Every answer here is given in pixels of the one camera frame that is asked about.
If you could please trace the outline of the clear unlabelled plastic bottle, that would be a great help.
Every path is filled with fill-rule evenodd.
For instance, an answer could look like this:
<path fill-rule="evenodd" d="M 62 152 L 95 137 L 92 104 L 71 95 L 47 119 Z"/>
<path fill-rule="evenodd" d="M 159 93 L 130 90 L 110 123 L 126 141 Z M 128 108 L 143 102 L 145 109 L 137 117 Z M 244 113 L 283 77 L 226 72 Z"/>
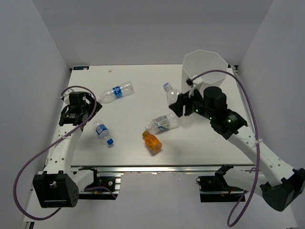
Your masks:
<path fill-rule="evenodd" d="M 175 103 L 179 95 L 178 89 L 173 88 L 170 83 L 165 83 L 163 85 L 163 88 L 166 93 L 168 105 Z M 180 126 L 183 128 L 189 128 L 193 125 L 193 120 L 189 116 L 181 116 L 181 117 L 176 116 L 176 117 L 178 119 Z"/>

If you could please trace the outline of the clear bottle white green label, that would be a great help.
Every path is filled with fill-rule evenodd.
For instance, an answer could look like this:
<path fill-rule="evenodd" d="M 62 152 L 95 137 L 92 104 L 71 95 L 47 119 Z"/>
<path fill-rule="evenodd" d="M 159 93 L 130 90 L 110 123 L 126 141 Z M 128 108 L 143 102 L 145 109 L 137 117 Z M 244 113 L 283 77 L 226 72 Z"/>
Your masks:
<path fill-rule="evenodd" d="M 158 134 L 178 128 L 179 126 L 179 118 L 175 113 L 170 113 L 152 119 L 151 122 L 145 126 L 145 130 L 153 134 Z"/>

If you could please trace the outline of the clear bottle blue cap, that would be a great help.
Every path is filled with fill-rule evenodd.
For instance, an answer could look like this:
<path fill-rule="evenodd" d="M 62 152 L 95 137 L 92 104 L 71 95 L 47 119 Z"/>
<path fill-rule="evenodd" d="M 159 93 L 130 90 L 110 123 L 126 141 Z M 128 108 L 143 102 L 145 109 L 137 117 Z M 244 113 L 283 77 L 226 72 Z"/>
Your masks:
<path fill-rule="evenodd" d="M 114 144 L 114 140 L 110 134 L 110 131 L 104 122 L 101 120 L 95 121 L 93 124 L 93 129 L 95 134 L 98 136 L 101 144 L 105 146 L 112 146 Z"/>

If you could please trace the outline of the Aquafina bottle white cap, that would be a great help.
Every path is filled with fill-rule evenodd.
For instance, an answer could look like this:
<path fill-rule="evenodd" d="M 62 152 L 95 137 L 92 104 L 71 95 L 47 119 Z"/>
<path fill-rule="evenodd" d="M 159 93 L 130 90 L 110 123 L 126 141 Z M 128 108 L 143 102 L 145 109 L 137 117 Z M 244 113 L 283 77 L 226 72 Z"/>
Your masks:
<path fill-rule="evenodd" d="M 122 97 L 129 96 L 133 93 L 133 84 L 132 82 L 128 81 L 102 92 L 98 97 L 98 102 L 101 104 L 108 104 Z"/>

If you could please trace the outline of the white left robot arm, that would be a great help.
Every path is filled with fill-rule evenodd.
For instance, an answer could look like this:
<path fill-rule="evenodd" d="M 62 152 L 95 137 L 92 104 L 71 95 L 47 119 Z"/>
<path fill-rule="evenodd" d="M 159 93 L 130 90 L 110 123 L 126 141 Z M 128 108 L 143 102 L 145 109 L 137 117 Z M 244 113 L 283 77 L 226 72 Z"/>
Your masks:
<path fill-rule="evenodd" d="M 92 169 L 72 171 L 71 163 L 80 139 L 84 121 L 91 119 L 100 109 L 88 92 L 71 92 L 68 104 L 63 108 L 58 134 L 61 142 L 51 148 L 51 156 L 41 174 L 33 178 L 33 186 L 43 208 L 72 208 L 76 206 L 80 192 L 87 187 L 96 190 L 101 179 Z"/>

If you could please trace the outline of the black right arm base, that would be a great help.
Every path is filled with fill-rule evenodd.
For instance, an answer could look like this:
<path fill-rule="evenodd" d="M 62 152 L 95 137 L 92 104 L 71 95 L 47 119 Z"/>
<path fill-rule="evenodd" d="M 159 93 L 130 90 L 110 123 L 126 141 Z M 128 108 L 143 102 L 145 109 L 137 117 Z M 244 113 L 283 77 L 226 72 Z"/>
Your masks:
<path fill-rule="evenodd" d="M 233 169 L 232 165 L 222 165 L 213 175 L 199 176 L 196 183 L 199 185 L 201 203 L 237 203 L 245 202 L 244 190 L 229 186 L 224 179 L 225 174 Z"/>

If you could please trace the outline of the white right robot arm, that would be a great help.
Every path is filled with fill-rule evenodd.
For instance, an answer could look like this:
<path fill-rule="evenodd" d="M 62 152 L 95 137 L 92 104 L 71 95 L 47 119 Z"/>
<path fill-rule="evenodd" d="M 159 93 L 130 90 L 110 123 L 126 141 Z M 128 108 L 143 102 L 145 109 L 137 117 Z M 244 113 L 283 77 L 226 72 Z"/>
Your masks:
<path fill-rule="evenodd" d="M 294 169 L 282 161 L 264 143 L 259 143 L 245 119 L 227 107 L 226 95 L 215 86 L 205 88 L 203 94 L 194 90 L 168 95 L 169 108 L 178 116 L 192 113 L 208 120 L 212 129 L 238 147 L 249 159 L 259 161 L 259 169 L 266 183 L 260 185 L 263 199 L 277 211 L 283 211 L 305 188 L 305 170 Z"/>

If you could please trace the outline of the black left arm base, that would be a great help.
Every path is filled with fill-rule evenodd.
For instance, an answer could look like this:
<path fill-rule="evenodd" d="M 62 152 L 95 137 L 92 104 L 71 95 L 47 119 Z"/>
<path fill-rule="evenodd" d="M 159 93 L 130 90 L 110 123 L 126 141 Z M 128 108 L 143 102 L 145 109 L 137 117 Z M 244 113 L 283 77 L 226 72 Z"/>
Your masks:
<path fill-rule="evenodd" d="M 116 172 L 103 172 L 98 167 L 73 167 L 73 175 L 81 175 L 84 171 L 91 171 L 92 183 L 83 191 L 79 191 L 81 200 L 115 200 L 118 196 L 122 174 Z"/>

